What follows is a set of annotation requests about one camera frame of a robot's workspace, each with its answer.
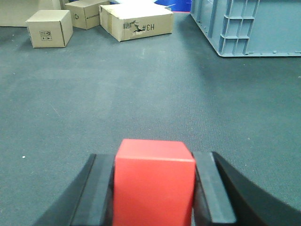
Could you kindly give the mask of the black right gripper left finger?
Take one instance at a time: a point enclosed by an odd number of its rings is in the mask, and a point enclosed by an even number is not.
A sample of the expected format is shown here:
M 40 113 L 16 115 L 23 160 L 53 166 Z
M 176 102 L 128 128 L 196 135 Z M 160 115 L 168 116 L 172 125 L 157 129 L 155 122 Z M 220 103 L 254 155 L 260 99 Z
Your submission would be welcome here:
M 34 223 L 36 226 L 111 226 L 113 154 L 91 154 L 62 195 Z

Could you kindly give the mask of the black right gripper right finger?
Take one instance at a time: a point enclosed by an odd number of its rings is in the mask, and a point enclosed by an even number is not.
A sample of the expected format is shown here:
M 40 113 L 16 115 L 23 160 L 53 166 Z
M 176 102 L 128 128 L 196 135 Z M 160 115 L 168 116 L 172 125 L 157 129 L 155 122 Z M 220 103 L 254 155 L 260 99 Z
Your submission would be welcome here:
M 301 212 L 270 195 L 216 152 L 193 152 L 197 226 L 299 226 Z

